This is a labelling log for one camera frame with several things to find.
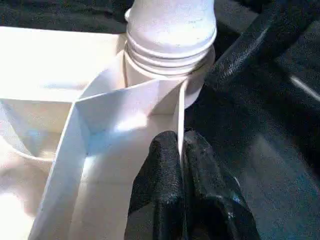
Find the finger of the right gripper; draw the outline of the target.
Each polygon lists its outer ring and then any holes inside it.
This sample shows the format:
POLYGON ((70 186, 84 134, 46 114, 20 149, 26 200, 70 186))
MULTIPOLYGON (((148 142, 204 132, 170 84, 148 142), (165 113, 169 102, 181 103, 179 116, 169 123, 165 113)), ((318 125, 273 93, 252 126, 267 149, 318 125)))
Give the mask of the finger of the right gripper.
POLYGON ((274 0, 206 74, 204 83, 225 92, 247 67, 283 54, 320 15, 318 0, 274 0))

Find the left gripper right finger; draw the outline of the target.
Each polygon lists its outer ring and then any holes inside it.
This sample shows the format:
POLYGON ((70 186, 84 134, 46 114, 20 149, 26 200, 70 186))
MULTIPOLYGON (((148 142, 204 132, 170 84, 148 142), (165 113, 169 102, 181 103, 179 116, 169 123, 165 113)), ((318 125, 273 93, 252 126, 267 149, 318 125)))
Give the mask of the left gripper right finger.
POLYGON ((191 240, 259 240, 255 218, 237 179, 194 130, 183 140, 187 236, 191 240))

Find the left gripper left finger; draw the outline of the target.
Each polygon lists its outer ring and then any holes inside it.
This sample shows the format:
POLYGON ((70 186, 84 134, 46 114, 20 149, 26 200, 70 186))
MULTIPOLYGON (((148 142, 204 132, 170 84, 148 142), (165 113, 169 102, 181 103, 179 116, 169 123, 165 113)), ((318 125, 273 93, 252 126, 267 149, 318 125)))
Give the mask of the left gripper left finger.
POLYGON ((177 135, 156 135, 136 175, 130 196, 126 240, 179 240, 184 224, 184 191, 177 135))

